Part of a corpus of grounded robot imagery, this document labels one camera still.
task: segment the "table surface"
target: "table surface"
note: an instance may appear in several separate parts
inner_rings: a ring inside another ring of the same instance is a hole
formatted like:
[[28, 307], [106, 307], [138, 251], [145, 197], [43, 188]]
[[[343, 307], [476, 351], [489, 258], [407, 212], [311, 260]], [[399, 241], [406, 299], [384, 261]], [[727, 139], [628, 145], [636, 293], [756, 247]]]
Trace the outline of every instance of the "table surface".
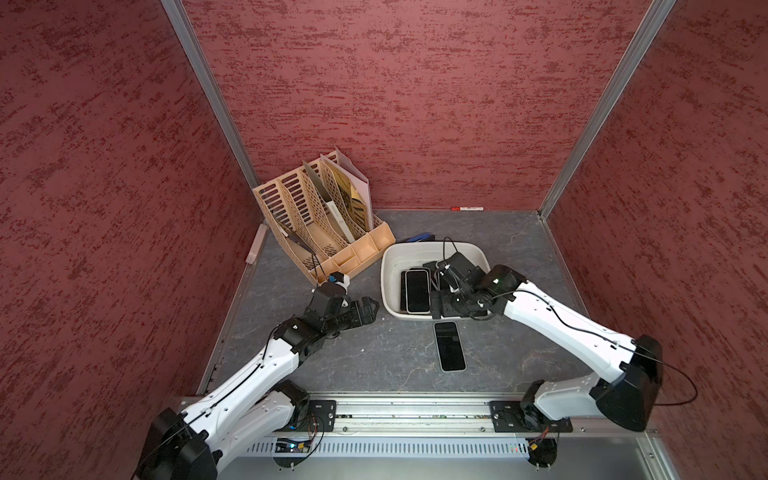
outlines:
[[[503, 263], [554, 298], [575, 307], [557, 258], [534, 212], [382, 210], [395, 238], [424, 231], [439, 239], [480, 247], [491, 266]], [[352, 279], [353, 299], [382, 304], [381, 261]], [[280, 322], [301, 315], [312, 285], [270, 234], [253, 282], [223, 349], [219, 382], [232, 376], [264, 346]], [[443, 372], [431, 320], [396, 319], [379, 308], [377, 320], [347, 330], [311, 356], [289, 378], [309, 392], [524, 392], [537, 379], [587, 375], [589, 368], [551, 340], [503, 316], [457, 320], [467, 368]]]

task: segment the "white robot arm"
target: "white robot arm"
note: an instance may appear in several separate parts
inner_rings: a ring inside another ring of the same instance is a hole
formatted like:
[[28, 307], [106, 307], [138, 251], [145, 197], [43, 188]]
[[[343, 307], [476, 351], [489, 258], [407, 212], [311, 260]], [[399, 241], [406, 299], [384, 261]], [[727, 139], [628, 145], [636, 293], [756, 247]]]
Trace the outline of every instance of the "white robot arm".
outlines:
[[264, 348], [222, 386], [181, 413], [166, 409], [158, 415], [136, 476], [216, 478], [256, 439], [306, 423], [309, 396], [283, 379], [319, 350], [326, 337], [376, 320], [379, 304], [367, 296], [353, 302], [346, 295], [348, 285], [349, 277], [332, 273], [314, 290], [304, 314], [278, 325]]
[[449, 288], [432, 294], [433, 316], [484, 315], [488, 310], [537, 330], [587, 364], [590, 375], [533, 382], [520, 417], [533, 431], [567, 417], [604, 416], [626, 429], [645, 430], [662, 379], [661, 345], [649, 336], [617, 333], [551, 298], [503, 266], [485, 273], [460, 253], [435, 265]]

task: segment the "plastic basin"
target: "plastic basin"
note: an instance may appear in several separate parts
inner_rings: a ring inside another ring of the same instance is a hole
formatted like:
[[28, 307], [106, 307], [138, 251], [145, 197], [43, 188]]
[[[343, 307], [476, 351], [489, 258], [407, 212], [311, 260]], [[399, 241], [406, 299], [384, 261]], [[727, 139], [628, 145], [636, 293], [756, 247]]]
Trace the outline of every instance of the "plastic basin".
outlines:
[[[382, 258], [382, 299], [384, 308], [395, 318], [403, 320], [429, 320], [431, 315], [414, 315], [400, 311], [400, 273], [411, 268], [421, 267], [424, 263], [442, 260], [443, 242], [396, 243], [384, 252]], [[482, 250], [471, 243], [456, 242], [456, 249], [467, 260], [488, 272], [491, 267]], [[445, 256], [455, 252], [453, 244], [445, 243]], [[461, 319], [460, 316], [443, 317]]]

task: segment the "phone screen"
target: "phone screen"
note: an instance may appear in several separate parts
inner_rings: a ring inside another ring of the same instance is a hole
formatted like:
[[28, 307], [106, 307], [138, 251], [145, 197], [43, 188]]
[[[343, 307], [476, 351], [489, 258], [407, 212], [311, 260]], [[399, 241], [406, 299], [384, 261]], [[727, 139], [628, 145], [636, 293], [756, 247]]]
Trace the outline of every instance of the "phone screen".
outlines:
[[435, 324], [435, 338], [437, 339], [440, 366], [443, 371], [455, 372], [467, 368], [462, 343], [458, 340], [458, 329], [454, 322], [437, 322]]
[[406, 271], [406, 311], [429, 313], [429, 272], [427, 270]]

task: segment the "red wall panel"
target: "red wall panel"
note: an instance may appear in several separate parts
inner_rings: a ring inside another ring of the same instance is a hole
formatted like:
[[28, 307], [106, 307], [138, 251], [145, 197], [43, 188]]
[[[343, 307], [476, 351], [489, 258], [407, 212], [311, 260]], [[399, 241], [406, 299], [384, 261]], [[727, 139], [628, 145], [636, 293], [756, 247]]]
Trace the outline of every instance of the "red wall panel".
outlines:
[[256, 204], [160, 2], [5, 2], [0, 35], [0, 477], [129, 478]]
[[262, 179], [338, 145], [377, 207], [539, 207], [648, 0], [188, 0]]
[[700, 387], [654, 413], [684, 478], [768, 477], [766, 46], [765, 2], [679, 1], [550, 217], [592, 316]]

